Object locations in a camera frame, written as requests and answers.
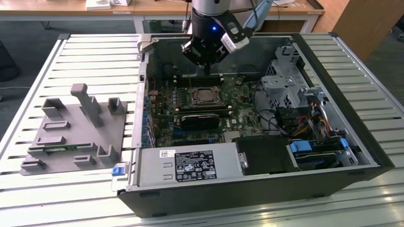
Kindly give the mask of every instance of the warning label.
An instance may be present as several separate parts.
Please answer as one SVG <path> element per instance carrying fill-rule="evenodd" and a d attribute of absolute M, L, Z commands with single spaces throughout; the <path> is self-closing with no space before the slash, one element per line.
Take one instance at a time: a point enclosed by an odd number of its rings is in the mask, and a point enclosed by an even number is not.
<path fill-rule="evenodd" d="M 217 179 L 214 152 L 211 150 L 177 153 L 178 182 Z"/>

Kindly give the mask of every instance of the metal grating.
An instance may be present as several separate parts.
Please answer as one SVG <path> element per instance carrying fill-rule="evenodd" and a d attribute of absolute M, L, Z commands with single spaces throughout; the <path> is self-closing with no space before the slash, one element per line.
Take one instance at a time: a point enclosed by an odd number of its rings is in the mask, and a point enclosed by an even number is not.
<path fill-rule="evenodd" d="M 58 41 L 34 88 L 0 143 L 2 226 L 394 226 L 404 221 L 404 122 L 402 106 L 353 60 L 350 51 L 327 35 L 305 35 L 319 57 L 343 57 L 325 63 L 397 169 L 359 182 L 329 198 L 247 208 L 141 219 L 111 191 L 110 170 L 21 176 L 21 163 L 41 125 L 46 97 L 70 98 L 69 86 L 90 85 L 99 101 L 119 96 L 130 102 L 123 161 L 130 160 L 139 62 L 138 35 L 73 35 Z"/>

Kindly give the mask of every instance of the metal bracket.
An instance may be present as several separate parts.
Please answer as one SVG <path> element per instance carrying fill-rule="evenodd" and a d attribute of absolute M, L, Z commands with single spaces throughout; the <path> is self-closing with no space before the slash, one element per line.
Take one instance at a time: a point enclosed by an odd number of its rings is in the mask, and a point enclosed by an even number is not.
<path fill-rule="evenodd" d="M 154 48 L 153 44 L 157 43 L 157 42 L 159 42 L 159 40 L 153 39 L 153 35 L 142 34 L 138 38 L 139 53 L 149 52 Z"/>

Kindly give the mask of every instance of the blue tab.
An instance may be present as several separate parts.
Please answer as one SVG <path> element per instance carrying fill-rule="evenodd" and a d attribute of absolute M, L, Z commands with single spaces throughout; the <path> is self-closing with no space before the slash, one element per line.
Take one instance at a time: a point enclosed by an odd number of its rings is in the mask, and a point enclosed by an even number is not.
<path fill-rule="evenodd" d="M 313 150 L 310 142 L 307 140 L 295 141 L 293 144 L 297 146 L 297 152 Z"/>
<path fill-rule="evenodd" d="M 290 147 L 291 147 L 293 153 L 298 152 L 298 147 L 295 144 L 291 144 Z"/>
<path fill-rule="evenodd" d="M 349 144 L 349 141 L 347 141 L 347 139 L 345 139 L 345 138 L 342 138 L 342 145 L 343 145 L 343 147 L 347 149 L 349 147 L 350 147 L 350 144 Z"/>
<path fill-rule="evenodd" d="M 125 166 L 117 166 L 113 168 L 113 176 L 125 176 L 126 175 L 126 167 Z"/>

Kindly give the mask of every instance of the black cable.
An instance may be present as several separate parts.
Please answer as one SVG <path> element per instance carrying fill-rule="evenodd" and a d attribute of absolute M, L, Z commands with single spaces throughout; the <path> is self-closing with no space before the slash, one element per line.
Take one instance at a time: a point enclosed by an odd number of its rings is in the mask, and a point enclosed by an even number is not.
<path fill-rule="evenodd" d="M 255 21 L 257 21 L 257 24 L 258 24 L 258 26 L 257 26 L 255 29 L 258 29 L 258 28 L 259 28 L 259 16 L 258 16 L 258 11 L 257 11 L 257 9 L 255 9 L 255 5 L 254 5 L 254 3 L 253 3 L 253 0 L 250 0 L 250 2 L 251 2 L 251 5 L 253 5 Z"/>
<path fill-rule="evenodd" d="M 275 32 L 278 32 L 278 26 L 279 26 L 279 21 L 281 21 L 281 11 L 279 11 L 281 6 L 278 5 L 278 3 L 275 1 L 274 1 L 274 4 L 277 5 L 277 8 L 278 8 L 278 21 L 277 21 L 277 25 L 275 25 Z"/>
<path fill-rule="evenodd" d="M 258 87 L 259 87 L 259 84 L 262 83 L 262 80 L 258 82 L 257 86 L 255 86 L 255 89 L 254 89 L 254 93 L 253 93 L 253 108 L 254 108 L 254 111 L 257 112 L 257 114 L 262 117 L 262 119 L 265 121 L 267 121 L 279 131 L 281 133 L 285 135 L 285 136 L 291 136 L 282 127 L 279 127 L 274 122 L 271 122 L 267 118 L 263 117 L 262 115 L 262 111 L 267 110 L 267 111 L 274 111 L 274 110 L 270 110 L 270 109 L 262 109 L 261 111 L 258 111 L 258 108 L 255 106 L 255 96 L 257 96 L 257 93 L 258 93 Z"/>

